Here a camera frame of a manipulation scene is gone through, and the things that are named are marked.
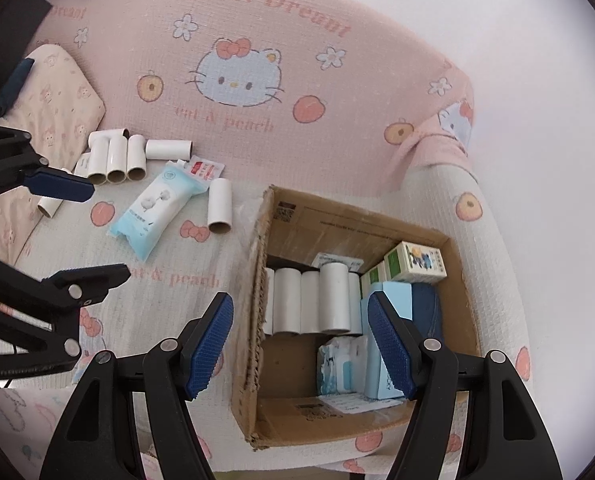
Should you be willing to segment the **white spiral notebook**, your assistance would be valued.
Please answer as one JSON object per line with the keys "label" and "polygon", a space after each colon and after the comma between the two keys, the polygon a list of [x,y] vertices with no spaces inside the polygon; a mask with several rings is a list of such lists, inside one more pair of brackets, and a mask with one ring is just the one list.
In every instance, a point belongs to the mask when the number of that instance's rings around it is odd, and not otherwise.
{"label": "white spiral notebook", "polygon": [[88,177],[88,164],[90,159],[90,153],[86,152],[81,154],[81,157],[78,159],[74,169],[73,174],[77,177]]}

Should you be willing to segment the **pink patterned pillow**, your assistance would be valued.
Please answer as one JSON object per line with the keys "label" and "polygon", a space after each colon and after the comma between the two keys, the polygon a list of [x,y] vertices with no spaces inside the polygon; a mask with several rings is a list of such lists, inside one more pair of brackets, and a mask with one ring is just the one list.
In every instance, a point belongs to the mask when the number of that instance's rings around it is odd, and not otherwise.
{"label": "pink patterned pillow", "polygon": [[[73,169],[106,110],[70,53],[45,44],[30,54],[32,70],[0,126],[32,136],[32,147],[57,169]],[[20,186],[0,195],[0,260],[16,262],[40,221],[40,199]]]}

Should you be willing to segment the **light blue box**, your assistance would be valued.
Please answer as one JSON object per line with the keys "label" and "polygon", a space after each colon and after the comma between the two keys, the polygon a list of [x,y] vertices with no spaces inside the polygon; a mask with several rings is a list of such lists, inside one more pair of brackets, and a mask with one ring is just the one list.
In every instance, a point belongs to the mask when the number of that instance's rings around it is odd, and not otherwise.
{"label": "light blue box", "polygon": [[381,304],[372,300],[374,292],[383,292],[400,318],[412,319],[411,285],[402,282],[378,284],[360,304],[363,334],[368,337],[366,384],[363,394],[369,399],[409,398],[415,390],[410,358],[398,342],[397,333]]}

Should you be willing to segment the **light blue cotton tissue pack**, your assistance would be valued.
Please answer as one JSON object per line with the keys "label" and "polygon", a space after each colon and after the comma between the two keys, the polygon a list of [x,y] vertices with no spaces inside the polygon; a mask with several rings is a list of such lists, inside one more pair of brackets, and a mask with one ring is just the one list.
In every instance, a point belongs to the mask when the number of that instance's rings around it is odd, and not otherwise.
{"label": "light blue cotton tissue pack", "polygon": [[203,193],[182,167],[170,160],[124,214],[113,221],[109,234],[124,238],[138,259],[146,261],[179,211],[191,197]]}

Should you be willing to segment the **dark blue pouch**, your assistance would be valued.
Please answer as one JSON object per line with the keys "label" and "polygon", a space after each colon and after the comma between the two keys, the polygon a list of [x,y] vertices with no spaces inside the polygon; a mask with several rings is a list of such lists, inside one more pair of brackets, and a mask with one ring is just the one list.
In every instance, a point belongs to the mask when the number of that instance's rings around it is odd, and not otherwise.
{"label": "dark blue pouch", "polygon": [[435,287],[430,284],[411,285],[412,322],[424,338],[444,341],[441,300]]}

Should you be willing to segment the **blue white wipes pack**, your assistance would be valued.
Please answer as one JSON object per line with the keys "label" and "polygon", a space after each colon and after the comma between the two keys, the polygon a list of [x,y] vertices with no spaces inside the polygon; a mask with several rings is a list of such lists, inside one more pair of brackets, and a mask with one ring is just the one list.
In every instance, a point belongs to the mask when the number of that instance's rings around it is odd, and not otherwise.
{"label": "blue white wipes pack", "polygon": [[321,396],[362,393],[366,384],[367,336],[330,339],[317,352],[317,389]]}

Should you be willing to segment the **brown cardboard box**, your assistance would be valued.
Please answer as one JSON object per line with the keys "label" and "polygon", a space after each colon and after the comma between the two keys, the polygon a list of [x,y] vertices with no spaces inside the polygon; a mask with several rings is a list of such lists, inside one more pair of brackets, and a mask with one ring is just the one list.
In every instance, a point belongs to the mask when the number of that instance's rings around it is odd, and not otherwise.
{"label": "brown cardboard box", "polygon": [[318,254],[358,259],[367,271],[402,240],[437,247],[447,267],[437,293],[448,347],[481,352],[474,314],[454,240],[442,232],[313,194],[270,186],[256,218],[250,260],[241,273],[240,311],[232,414],[252,448],[320,444],[354,439],[407,424],[405,402],[382,410],[344,414],[316,396],[311,360],[323,339],[305,335],[265,342],[263,333],[267,263],[311,268]]}

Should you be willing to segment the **red white small packet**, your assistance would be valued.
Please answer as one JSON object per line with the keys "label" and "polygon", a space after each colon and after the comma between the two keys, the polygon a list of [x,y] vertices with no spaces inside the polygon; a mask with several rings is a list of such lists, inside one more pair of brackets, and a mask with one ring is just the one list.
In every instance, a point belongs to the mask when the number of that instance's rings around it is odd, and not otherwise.
{"label": "red white small packet", "polygon": [[188,174],[201,193],[206,192],[211,183],[222,176],[225,169],[221,162],[213,162],[198,155],[192,155],[189,160],[178,159],[177,165],[182,167],[183,172]]}

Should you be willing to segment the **white green cartoon carton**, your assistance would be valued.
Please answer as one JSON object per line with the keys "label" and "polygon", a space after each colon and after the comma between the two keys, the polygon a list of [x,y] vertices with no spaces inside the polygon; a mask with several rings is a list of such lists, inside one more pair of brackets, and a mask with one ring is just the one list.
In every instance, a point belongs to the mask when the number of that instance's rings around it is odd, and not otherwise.
{"label": "white green cartoon carton", "polygon": [[360,278],[361,296],[385,282],[435,284],[447,278],[439,248],[401,242]]}

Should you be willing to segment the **white roll in box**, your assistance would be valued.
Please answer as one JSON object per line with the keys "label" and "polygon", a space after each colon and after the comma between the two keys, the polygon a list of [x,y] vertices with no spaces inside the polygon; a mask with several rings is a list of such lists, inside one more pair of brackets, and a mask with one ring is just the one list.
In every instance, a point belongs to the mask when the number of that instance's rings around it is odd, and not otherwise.
{"label": "white roll in box", "polygon": [[301,333],[319,332],[319,278],[318,271],[304,272],[301,276]]}
{"label": "white roll in box", "polygon": [[320,269],[318,316],[322,333],[342,334],[351,329],[348,267],[342,262],[329,262]]}
{"label": "white roll in box", "polygon": [[274,298],[275,298],[275,271],[270,268],[265,269],[266,273],[266,304],[264,311],[263,332],[266,336],[272,336],[274,333]]}
{"label": "white roll in box", "polygon": [[274,333],[298,334],[301,328],[301,273],[282,268],[274,278]]}

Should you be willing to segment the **pink Hello Kitty sofa cover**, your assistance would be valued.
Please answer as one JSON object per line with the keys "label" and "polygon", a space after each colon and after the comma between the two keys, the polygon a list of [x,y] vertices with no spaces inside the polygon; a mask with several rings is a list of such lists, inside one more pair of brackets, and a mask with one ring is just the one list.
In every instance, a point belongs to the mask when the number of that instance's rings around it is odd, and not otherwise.
{"label": "pink Hello Kitty sofa cover", "polygon": [[[529,336],[510,259],[470,165],[444,122],[469,119],[470,81],[404,27],[346,0],[56,0],[28,55],[56,44],[104,102],[98,127],[188,139],[225,165],[235,226],[206,226],[196,197],[146,261],[109,234],[140,184],[105,184],[84,204],[40,214],[14,266],[36,278],[122,262],[130,279],[81,317],[85,356],[124,356],[175,335],[224,290],[241,304],[254,219],[270,185],[437,229],[457,245],[482,350],[500,347],[529,377]],[[383,474],[404,431],[259,450],[232,414],[237,319],[191,410],[219,470],[320,466]]]}

